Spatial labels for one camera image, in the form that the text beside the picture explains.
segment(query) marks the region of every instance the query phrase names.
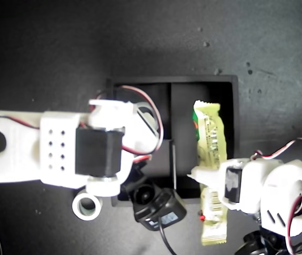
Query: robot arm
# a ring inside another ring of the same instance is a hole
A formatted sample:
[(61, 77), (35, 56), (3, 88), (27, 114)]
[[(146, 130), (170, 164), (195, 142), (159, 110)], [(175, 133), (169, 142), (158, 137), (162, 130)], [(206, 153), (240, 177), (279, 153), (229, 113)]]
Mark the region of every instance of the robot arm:
[(86, 186), (94, 196), (118, 195), (135, 158), (122, 145), (152, 151), (158, 133), (132, 103), (90, 104), (95, 110), (88, 114), (0, 111), (0, 183), (41, 180), (72, 189)]
[(230, 210), (256, 216), (261, 228), (284, 236), (293, 254), (290, 237), (302, 232), (302, 161), (230, 159), (218, 171), (196, 167), (190, 177), (217, 189)]

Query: yellow-green wrapper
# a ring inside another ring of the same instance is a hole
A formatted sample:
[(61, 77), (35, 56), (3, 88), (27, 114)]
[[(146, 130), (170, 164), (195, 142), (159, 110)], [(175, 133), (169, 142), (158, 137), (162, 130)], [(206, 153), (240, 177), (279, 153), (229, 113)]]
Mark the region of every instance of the yellow-green wrapper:
[[(220, 104), (196, 101), (192, 115), (196, 128), (198, 165), (211, 170), (218, 169), (220, 162), (227, 159), (224, 125), (219, 110)], [(201, 208), (206, 217), (202, 245), (225, 243), (228, 209), (219, 201), (217, 191), (201, 185)]]

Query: white cylinder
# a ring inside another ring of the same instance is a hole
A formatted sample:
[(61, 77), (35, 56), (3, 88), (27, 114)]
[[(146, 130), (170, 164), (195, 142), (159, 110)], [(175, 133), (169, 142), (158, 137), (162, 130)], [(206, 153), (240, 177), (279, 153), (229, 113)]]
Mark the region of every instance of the white cylinder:
[[(94, 209), (86, 209), (81, 204), (82, 199), (90, 199), (94, 203)], [(86, 190), (80, 191), (73, 199), (72, 209), (74, 214), (82, 220), (93, 220), (98, 217), (103, 206), (101, 198), (86, 193)]]

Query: black camera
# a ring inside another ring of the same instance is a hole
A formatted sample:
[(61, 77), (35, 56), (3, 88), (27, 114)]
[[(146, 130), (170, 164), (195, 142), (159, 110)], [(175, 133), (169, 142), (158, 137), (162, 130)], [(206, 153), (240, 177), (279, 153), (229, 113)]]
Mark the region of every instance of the black camera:
[(135, 220), (148, 230), (158, 231), (159, 218), (166, 228), (184, 219), (187, 211), (174, 189), (160, 188), (141, 172), (145, 165), (145, 162), (134, 164), (122, 188), (133, 204)]

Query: dark gray table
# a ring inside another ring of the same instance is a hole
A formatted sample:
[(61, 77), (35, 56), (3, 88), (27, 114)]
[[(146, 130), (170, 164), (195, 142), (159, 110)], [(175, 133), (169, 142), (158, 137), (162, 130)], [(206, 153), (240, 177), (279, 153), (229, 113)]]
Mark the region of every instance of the dark gray table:
[[(239, 78), (242, 156), (302, 136), (302, 0), (0, 1), (0, 109), (86, 111), (107, 76), (216, 70)], [(284, 159), (296, 157), (302, 146)], [(40, 182), (1, 184), (4, 254), (168, 254), (131, 208), (104, 201), (83, 222), (73, 196)], [(178, 255), (233, 254), (256, 229), (229, 212), (227, 244), (202, 247), (199, 205), (187, 208), (166, 230)]]

